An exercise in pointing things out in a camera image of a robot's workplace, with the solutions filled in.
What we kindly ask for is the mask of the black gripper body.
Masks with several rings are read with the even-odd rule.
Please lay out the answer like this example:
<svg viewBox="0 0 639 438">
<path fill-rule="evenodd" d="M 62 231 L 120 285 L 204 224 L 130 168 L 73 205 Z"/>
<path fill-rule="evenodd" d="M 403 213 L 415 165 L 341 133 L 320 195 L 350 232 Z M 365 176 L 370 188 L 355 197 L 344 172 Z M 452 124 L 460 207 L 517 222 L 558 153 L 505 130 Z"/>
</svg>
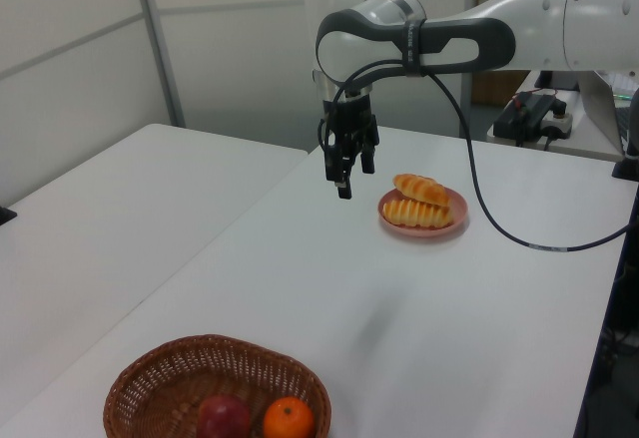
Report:
<svg viewBox="0 0 639 438">
<path fill-rule="evenodd" d="M 324 117 L 321 120 L 321 145 L 325 145 L 327 131 L 342 137 L 355 135 L 374 144 L 374 116 L 370 107 L 370 96 L 346 97 L 345 102 L 322 102 Z"/>
</svg>

